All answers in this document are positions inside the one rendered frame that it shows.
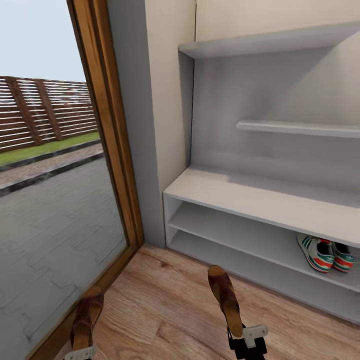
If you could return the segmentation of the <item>gym shoe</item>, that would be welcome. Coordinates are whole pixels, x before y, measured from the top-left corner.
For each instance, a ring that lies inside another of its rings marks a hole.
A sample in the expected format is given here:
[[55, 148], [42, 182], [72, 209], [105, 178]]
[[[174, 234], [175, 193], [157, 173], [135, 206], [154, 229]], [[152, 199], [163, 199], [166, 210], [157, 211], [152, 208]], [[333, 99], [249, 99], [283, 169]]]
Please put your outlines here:
[[332, 267], [340, 272], [348, 273], [354, 263], [354, 255], [352, 255], [350, 247], [336, 241], [330, 240], [330, 242], [334, 256]]
[[299, 232], [297, 241], [308, 264], [321, 273], [328, 273], [334, 263], [331, 242], [328, 239]]

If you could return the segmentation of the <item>sandal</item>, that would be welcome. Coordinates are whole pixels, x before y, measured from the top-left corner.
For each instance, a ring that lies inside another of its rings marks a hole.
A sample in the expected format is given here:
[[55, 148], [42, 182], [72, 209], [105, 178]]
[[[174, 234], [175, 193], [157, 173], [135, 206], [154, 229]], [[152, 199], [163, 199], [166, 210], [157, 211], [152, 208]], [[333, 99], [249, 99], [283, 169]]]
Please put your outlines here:
[[244, 325], [234, 287], [227, 271], [219, 265], [212, 265], [207, 276], [211, 291], [224, 313], [230, 334], [237, 339], [242, 338]]
[[93, 346], [93, 331], [103, 308], [103, 288], [93, 285], [80, 300], [76, 318], [70, 330], [69, 338], [73, 352]]

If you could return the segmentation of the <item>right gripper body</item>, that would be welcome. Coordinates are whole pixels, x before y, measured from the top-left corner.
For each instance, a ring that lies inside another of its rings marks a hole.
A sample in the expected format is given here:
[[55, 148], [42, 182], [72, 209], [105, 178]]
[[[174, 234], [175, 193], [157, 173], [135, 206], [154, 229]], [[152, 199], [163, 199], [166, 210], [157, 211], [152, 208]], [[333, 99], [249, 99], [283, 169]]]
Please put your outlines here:
[[256, 338], [255, 347], [248, 348], [243, 337], [234, 338], [233, 345], [238, 360], [266, 360], [267, 348], [264, 337]]

